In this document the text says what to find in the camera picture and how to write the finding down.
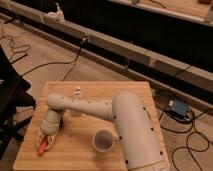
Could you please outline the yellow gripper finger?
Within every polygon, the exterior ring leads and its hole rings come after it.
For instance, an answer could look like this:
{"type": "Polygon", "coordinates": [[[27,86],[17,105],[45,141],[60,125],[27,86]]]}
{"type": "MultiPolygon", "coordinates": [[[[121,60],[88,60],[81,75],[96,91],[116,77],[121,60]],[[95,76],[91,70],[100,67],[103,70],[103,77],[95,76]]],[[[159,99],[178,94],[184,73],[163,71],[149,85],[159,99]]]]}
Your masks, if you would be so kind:
{"type": "Polygon", "coordinates": [[[55,142],[55,137],[56,137],[57,133],[53,134],[53,135],[47,135],[47,146],[45,148],[46,151],[50,150],[55,142]]]}
{"type": "Polygon", "coordinates": [[[40,144],[42,143],[42,141],[44,139],[44,136],[45,135],[39,130],[37,138],[36,138],[36,142],[35,142],[36,148],[39,148],[40,144]]]}

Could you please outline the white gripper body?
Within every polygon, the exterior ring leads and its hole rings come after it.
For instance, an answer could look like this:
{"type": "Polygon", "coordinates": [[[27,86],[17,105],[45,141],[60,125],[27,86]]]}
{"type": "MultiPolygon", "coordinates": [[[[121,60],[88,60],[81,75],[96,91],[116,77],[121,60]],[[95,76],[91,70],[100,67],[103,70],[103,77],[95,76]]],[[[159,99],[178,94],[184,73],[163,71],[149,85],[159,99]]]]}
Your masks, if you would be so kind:
{"type": "Polygon", "coordinates": [[[48,109],[40,125],[43,134],[53,135],[58,132],[62,115],[59,111],[48,109]]]}

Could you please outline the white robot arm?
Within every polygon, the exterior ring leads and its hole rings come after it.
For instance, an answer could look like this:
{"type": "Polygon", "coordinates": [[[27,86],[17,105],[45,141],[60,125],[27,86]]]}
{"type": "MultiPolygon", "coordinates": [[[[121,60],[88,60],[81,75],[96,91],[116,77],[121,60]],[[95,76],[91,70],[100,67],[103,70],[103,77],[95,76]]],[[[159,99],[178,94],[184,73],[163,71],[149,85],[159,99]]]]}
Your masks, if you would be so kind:
{"type": "Polygon", "coordinates": [[[73,110],[115,124],[128,171],[170,171],[149,113],[135,92],[120,91],[111,102],[52,93],[46,104],[48,110],[39,127],[37,148],[44,139],[47,139],[46,149],[52,148],[63,114],[66,110],[73,110]]]}

